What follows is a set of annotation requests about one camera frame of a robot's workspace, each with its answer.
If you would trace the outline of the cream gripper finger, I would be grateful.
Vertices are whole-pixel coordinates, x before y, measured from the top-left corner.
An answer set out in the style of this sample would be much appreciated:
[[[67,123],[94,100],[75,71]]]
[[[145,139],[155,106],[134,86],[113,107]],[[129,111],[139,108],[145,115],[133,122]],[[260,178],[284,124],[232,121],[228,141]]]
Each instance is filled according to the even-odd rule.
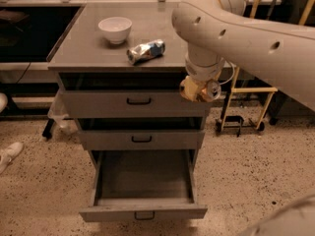
[[[182,97],[190,101],[209,101],[206,94],[206,83],[187,76],[181,83],[179,91]]]

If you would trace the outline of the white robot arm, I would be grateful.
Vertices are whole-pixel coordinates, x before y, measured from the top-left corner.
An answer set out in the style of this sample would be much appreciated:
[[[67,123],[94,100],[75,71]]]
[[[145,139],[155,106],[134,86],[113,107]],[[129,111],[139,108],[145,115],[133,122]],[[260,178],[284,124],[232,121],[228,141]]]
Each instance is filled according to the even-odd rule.
[[[315,110],[314,29],[246,18],[244,10],[244,0],[182,0],[174,9],[172,26],[187,42],[183,96],[214,100],[225,60]]]

